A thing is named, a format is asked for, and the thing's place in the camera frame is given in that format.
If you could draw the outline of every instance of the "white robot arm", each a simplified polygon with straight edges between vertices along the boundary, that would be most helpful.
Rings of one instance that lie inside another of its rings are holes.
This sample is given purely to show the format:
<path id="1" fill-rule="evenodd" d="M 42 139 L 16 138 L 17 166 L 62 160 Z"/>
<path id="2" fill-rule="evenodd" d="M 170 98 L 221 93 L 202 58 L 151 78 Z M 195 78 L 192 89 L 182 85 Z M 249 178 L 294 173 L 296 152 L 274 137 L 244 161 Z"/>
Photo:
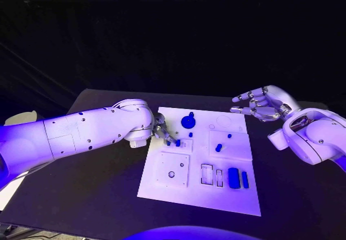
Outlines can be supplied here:
<path id="1" fill-rule="evenodd" d="M 333 160 L 346 171 L 346 119 L 317 108 L 301 109 L 288 93 L 274 85 L 232 99 L 249 100 L 249 107 L 231 107 L 232 113 L 254 115 L 261 122 L 284 120 L 283 128 L 268 135 L 278 150 L 291 148 L 298 158 L 314 165 Z"/>
<path id="2" fill-rule="evenodd" d="M 43 121 L 0 127 L 0 189 L 26 171 L 52 161 L 117 143 L 147 145 L 156 135 L 176 143 L 164 116 L 156 117 L 146 101 L 127 99 L 104 107 Z"/>

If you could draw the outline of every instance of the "white pegboard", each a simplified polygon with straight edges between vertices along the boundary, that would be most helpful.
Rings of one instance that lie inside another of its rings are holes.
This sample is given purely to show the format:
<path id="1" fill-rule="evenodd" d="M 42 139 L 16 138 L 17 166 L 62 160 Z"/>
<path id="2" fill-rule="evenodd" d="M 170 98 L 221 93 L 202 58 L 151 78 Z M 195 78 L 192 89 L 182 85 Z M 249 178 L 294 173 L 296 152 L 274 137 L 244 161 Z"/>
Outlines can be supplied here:
<path id="1" fill-rule="evenodd" d="M 137 196 L 261 216 L 244 115 L 169 107 L 160 107 L 159 112 L 164 115 L 172 136 L 182 139 L 180 141 L 186 145 L 183 147 L 166 146 L 161 139 L 151 138 Z M 193 112 L 196 125 L 192 129 L 186 129 L 182 126 L 182 118 L 190 112 Z M 218 144 L 222 144 L 221 152 L 215 151 Z M 179 161 L 183 160 L 185 156 L 189 156 L 187 174 L 182 172 L 179 176 L 187 176 L 187 182 L 186 187 L 180 187 L 183 181 L 179 179 L 173 183 L 170 179 L 176 176 L 170 178 L 169 172 L 179 166 Z M 212 165 L 212 185 L 202 184 L 203 164 Z M 229 188 L 229 168 L 238 168 L 239 175 L 241 172 L 246 172 L 249 188 L 244 188 L 242 179 L 241 188 Z M 216 186 L 218 170 L 222 171 L 222 187 Z M 164 180 L 157 180 L 157 176 L 166 176 Z"/>

